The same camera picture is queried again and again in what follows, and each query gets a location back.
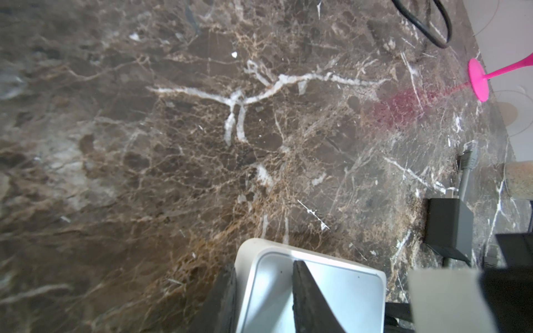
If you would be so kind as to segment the black power adapter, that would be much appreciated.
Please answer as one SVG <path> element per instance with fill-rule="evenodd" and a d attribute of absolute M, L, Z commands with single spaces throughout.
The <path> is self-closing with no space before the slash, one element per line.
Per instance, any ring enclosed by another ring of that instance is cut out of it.
<path fill-rule="evenodd" d="M 474 214 L 452 189 L 428 201 L 424 243 L 437 255 L 471 265 Z"/>

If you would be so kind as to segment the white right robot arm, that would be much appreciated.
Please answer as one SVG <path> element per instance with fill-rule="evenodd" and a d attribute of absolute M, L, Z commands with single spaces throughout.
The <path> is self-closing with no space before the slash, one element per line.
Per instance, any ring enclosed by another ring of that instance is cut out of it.
<path fill-rule="evenodd" d="M 506 262 L 480 278 L 484 300 L 499 332 L 532 331 L 532 234 L 497 234 Z"/>

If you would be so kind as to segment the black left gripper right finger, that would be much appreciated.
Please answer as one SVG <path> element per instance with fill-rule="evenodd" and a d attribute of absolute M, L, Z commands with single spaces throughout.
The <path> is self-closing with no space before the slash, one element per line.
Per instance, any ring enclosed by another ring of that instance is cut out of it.
<path fill-rule="evenodd" d="M 304 261 L 293 263 L 293 312 L 296 332 L 344 332 Z"/>

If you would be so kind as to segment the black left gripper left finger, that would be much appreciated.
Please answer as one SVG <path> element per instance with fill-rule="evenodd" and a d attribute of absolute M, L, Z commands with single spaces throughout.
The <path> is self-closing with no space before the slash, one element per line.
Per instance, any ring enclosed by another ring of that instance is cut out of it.
<path fill-rule="evenodd" d="M 233 264 L 220 270 L 213 288 L 191 324 L 191 332 L 234 332 L 237 275 Z"/>

